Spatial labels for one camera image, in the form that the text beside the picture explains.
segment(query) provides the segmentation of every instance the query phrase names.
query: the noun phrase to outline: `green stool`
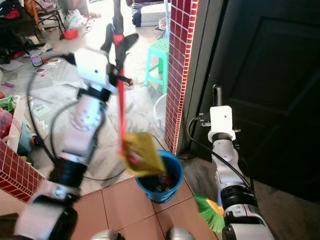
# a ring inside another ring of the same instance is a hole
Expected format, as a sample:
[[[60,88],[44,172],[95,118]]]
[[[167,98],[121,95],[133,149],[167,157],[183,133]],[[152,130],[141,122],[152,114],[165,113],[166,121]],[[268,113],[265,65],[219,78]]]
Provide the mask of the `green stool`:
[[[151,56],[157,56],[159,58],[158,65],[150,68]],[[157,84],[162,85],[162,93],[167,93],[168,86],[168,65],[169,65],[169,40],[161,38],[152,44],[148,50],[148,58],[146,61],[145,80],[144,85],[148,86],[148,81],[152,80]],[[158,73],[162,74],[162,80],[150,76],[149,73],[158,68]]]

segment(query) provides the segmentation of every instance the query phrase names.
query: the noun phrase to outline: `red bowl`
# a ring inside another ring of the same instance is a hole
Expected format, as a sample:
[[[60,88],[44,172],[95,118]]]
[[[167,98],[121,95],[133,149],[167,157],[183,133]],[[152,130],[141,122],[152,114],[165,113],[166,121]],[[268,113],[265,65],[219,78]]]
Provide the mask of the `red bowl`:
[[[63,35],[65,39],[75,39],[79,35],[79,31],[77,29],[72,29],[72,30],[64,30]]]

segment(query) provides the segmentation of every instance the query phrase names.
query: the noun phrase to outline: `brown floor tile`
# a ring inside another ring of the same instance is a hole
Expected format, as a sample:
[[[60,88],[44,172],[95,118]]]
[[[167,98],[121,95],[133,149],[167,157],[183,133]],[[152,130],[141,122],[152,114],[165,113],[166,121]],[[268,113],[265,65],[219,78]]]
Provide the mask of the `brown floor tile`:
[[[78,222],[72,240],[90,240],[96,233],[108,229],[101,190],[85,195],[74,205]]]
[[[198,213],[197,203],[189,198],[157,213],[163,233],[173,226],[180,226],[193,234],[196,240],[217,240],[215,233]]]
[[[169,202],[166,202],[166,203],[163,203],[163,204],[157,204],[157,203],[152,203],[153,206],[154,206],[154,210],[156,213],[162,211],[162,210],[165,210],[173,205],[176,205],[178,203],[181,203],[183,202],[184,200],[187,200],[189,198],[191,198],[193,195],[192,195],[192,192],[190,191],[187,183],[186,183],[186,180],[183,179],[180,187],[178,188],[175,196],[169,201]]]
[[[103,189],[102,195],[109,228],[115,231],[155,214],[151,201],[134,178]]]
[[[118,231],[125,240],[164,240],[157,216],[153,215]]]

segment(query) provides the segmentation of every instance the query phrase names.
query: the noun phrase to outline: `black door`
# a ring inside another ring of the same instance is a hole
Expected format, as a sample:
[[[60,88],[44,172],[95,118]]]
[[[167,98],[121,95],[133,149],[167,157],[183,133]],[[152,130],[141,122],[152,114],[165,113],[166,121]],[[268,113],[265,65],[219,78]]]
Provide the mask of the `black door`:
[[[221,22],[198,111],[220,83],[253,178],[319,200],[320,1],[229,0]]]

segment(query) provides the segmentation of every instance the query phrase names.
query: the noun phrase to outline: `red tile wall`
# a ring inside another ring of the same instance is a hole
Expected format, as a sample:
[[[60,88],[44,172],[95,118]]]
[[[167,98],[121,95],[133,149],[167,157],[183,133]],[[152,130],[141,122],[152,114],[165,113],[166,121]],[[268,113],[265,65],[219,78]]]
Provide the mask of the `red tile wall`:
[[[164,139],[177,152],[199,0],[172,0]]]
[[[43,176],[16,154],[2,141],[0,142],[0,189],[27,202],[36,192]]]

